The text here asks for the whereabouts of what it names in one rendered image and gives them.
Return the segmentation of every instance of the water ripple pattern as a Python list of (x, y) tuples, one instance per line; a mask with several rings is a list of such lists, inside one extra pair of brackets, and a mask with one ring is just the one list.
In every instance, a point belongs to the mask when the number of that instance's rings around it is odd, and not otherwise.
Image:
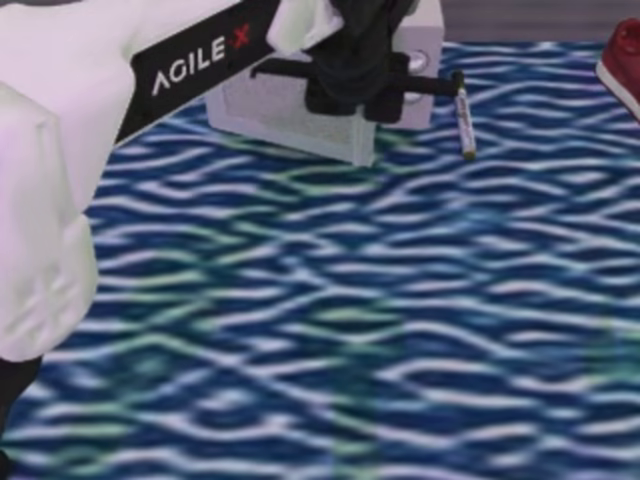
[(102, 274), (6, 436), (18, 479), (640, 478), (640, 127), (594, 44), (457, 45), (371, 169), (209, 130), (114, 152)]

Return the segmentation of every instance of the white marker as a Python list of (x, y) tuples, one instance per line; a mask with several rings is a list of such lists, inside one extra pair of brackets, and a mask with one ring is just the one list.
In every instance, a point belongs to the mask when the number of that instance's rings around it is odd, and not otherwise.
[(462, 156), (465, 160), (473, 160), (476, 158), (476, 136), (473, 132), (469, 99), (467, 97), (467, 91), (464, 88), (464, 74), (459, 70), (455, 71), (452, 75), (452, 79), (458, 84), (456, 117), (458, 118), (458, 131), (460, 132)]

